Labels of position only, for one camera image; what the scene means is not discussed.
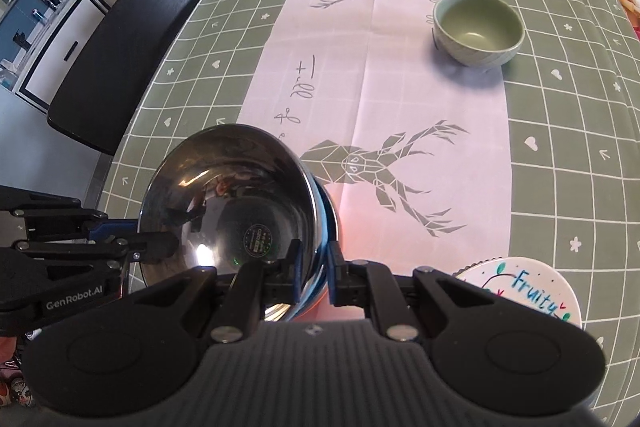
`stainless steel bowl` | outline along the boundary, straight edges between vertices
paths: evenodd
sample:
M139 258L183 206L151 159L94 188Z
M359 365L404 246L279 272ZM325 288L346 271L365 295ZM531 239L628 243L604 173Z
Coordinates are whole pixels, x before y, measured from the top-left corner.
M323 242L319 252L321 255L316 256L317 266L313 266L311 269L312 276L306 282L306 285L302 291L302 297L300 302L295 306L292 306L283 315L285 320L290 320L299 315L302 315L305 311L311 309L324 295L327 281L327 269L328 263L326 261L327 244L329 241L340 241L340 226L338 222L338 215L335 212L334 204L329 197L329 193L322 187L322 185L316 182L318 187L318 196L322 201L322 207L324 209L323 219L325 220L324 231L326 232L326 241Z
M303 243L304 292L317 294L327 241L326 213L316 182L271 134L226 124L182 142L156 171L143 200L140 232L169 230L178 251L142 264L146 285L193 266L234 273L250 259L283 258L292 239ZM271 320L300 312L277 305Z

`screw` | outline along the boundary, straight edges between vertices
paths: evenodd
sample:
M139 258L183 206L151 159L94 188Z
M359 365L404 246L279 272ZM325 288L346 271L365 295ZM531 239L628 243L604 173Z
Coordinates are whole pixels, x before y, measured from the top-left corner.
M418 330L408 324L396 324L386 330L386 336L393 341L407 342L418 336Z
M305 328L305 333L312 337L318 336L323 331L322 326L318 326L317 324L312 324Z
M222 344L229 344L239 341L242 338L242 331L234 326L219 326L211 331L211 338Z
M42 329L38 328L37 330L33 330L33 331L30 331L29 333L26 333L25 337L27 337L30 341L32 341L41 333L42 333Z

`green ceramic bowl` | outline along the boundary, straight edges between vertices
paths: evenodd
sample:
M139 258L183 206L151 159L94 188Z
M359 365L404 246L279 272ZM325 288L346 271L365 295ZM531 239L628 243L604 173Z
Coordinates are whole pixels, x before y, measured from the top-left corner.
M501 0L439 0L433 20L438 44L465 66L501 66L524 40L522 20Z

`heart pattern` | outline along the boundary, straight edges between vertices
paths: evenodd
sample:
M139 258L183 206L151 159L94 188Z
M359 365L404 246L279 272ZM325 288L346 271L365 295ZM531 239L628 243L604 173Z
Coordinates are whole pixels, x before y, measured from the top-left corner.
M529 136L526 140L524 140L524 145L529 147L532 151L538 150L538 144L536 143L535 136Z

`black chair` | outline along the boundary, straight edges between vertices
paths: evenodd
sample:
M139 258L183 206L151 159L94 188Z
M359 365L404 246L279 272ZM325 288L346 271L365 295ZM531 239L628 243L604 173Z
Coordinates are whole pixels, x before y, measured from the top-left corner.
M146 86L199 0L117 0L53 97L47 122L115 155Z

